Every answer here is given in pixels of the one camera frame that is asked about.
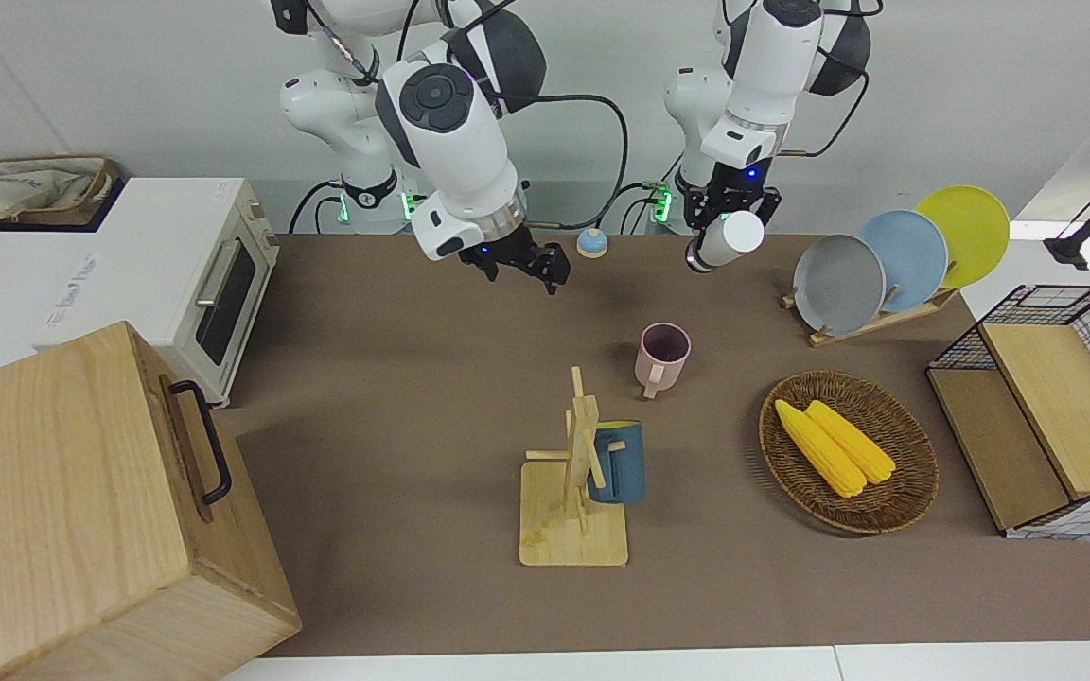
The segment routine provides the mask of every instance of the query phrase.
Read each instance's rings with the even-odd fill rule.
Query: oven handle
[[[229,462],[226,462],[226,451],[221,449],[221,440],[217,437],[217,427],[213,425],[213,416],[208,413],[208,400],[195,380],[179,380],[178,384],[171,384],[169,390],[172,396],[191,391],[196,398],[199,418],[204,422],[204,434],[208,435],[208,446],[213,449],[213,461],[217,463],[217,474],[220,475],[220,483],[217,484],[217,487],[206,492],[199,500],[203,500],[205,506],[216,504],[217,501],[229,495],[230,487],[233,487],[233,476],[230,476],[230,465]]]
[[[233,263],[239,259],[239,251],[241,250],[242,242],[238,239],[217,246],[217,255],[213,257],[213,266],[208,268],[208,277],[204,278],[204,285],[201,285],[199,293],[196,293],[196,306],[217,306],[221,299],[221,291],[226,289],[226,281],[229,280],[230,270],[233,270]]]

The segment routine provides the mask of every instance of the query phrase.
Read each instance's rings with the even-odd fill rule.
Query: oven door
[[[216,377],[223,400],[269,276],[268,260],[238,211],[230,211],[230,226],[193,301],[196,314],[183,343],[197,374]]]

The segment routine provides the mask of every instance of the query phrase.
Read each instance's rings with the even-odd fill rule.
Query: blue mug
[[[605,488],[588,474],[588,496],[602,504],[627,504],[645,497],[645,451],[642,423],[605,421],[596,426],[596,457],[605,473]]]

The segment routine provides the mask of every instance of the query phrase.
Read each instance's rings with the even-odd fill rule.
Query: light blue plate
[[[948,246],[934,221],[917,211],[882,212],[857,238],[882,260],[887,288],[898,288],[883,312],[909,311],[934,296],[948,268]]]

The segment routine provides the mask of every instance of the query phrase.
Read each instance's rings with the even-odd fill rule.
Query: plate
[[[990,191],[957,185],[933,191],[916,206],[934,221],[948,245],[953,267],[944,276],[946,289],[974,283],[998,266],[1007,253],[1012,219]]]
[[[948,268],[948,245],[936,223],[917,211],[886,211],[857,234],[882,260],[887,289],[894,294],[882,311],[900,313],[933,297]]]
[[[801,254],[792,288],[797,312],[810,328],[847,336],[860,331],[882,309],[886,272],[863,241],[834,233]]]
[[[774,402],[804,410],[822,400],[884,449],[897,469],[851,499],[835,495],[779,424]],[[912,526],[936,498],[940,470],[920,422],[879,385],[839,370],[807,370],[776,384],[760,412],[760,445],[768,471],[797,506],[827,525],[856,534]]]

